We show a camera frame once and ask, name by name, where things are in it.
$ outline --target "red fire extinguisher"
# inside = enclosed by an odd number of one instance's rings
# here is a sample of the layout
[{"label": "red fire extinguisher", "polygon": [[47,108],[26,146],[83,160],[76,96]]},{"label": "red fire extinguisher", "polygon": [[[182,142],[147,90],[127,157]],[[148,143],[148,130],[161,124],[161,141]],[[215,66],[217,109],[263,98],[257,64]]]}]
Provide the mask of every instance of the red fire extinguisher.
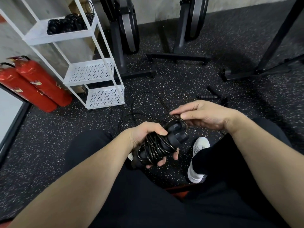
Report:
[{"label": "red fire extinguisher", "polygon": [[[3,65],[12,68],[4,69]],[[18,74],[16,68],[9,63],[0,63],[0,83],[47,113],[57,108],[51,99]]]},{"label": "red fire extinguisher", "polygon": [[41,92],[60,106],[67,106],[72,102],[72,96],[39,65],[27,56],[9,58],[15,62],[17,72]]}]

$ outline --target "forearm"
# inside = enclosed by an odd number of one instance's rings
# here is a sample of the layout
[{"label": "forearm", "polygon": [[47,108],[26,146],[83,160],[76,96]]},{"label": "forearm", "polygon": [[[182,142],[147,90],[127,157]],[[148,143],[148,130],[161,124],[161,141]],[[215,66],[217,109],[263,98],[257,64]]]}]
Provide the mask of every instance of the forearm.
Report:
[{"label": "forearm", "polygon": [[244,115],[230,128],[261,191],[292,227],[304,224],[304,156]]},{"label": "forearm", "polygon": [[122,132],[64,174],[13,220],[13,227],[88,227],[103,206],[132,147]]}]

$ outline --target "person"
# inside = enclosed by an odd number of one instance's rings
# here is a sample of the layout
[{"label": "person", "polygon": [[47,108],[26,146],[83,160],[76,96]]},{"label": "person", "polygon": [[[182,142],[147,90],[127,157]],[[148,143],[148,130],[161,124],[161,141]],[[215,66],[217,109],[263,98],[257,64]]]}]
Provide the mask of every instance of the person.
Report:
[{"label": "person", "polygon": [[188,176],[193,182],[207,177],[184,201],[124,165],[148,133],[167,134],[160,124],[144,122],[113,140],[90,130],[72,140],[66,173],[10,228],[304,227],[304,156],[277,125],[207,101],[182,105],[171,114],[191,126],[229,132],[213,147],[206,138],[196,142]]}]

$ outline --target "shelf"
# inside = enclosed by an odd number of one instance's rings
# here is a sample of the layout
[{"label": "shelf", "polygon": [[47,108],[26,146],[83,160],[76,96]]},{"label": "shelf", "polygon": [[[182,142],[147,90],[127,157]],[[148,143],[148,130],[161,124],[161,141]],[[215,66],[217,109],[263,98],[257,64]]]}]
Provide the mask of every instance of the shelf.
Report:
[{"label": "shelf", "polygon": [[41,45],[45,43],[52,43],[52,42],[60,42],[65,40],[71,40],[75,38],[86,38],[94,36],[94,31],[98,22],[98,17],[95,15],[93,19],[92,26],[87,30],[80,30],[68,33],[60,33],[60,34],[47,34],[47,24],[50,19],[45,19],[37,22],[24,36],[23,40],[28,45]]},{"label": "shelf", "polygon": [[63,84],[70,87],[112,80],[113,60],[111,58],[106,58],[105,60],[111,73],[108,72],[102,59],[73,63],[67,70]]},{"label": "shelf", "polygon": [[96,109],[96,108],[124,104],[125,87],[123,85],[117,85],[117,86],[122,94],[122,101],[119,98],[115,86],[90,89],[88,93],[86,108]]}]

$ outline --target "sneaker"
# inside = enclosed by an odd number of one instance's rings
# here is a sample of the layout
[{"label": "sneaker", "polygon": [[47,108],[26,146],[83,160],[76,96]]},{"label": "sneaker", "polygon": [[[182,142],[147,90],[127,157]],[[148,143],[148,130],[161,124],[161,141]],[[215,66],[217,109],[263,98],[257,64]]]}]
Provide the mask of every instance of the sneaker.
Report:
[{"label": "sneaker", "polygon": [[[207,138],[199,137],[193,146],[193,156],[195,156],[200,150],[206,149],[210,147],[210,143]],[[193,170],[192,161],[190,162],[190,166],[188,168],[188,179],[193,183],[200,183],[203,179],[204,174],[197,174]]]}]

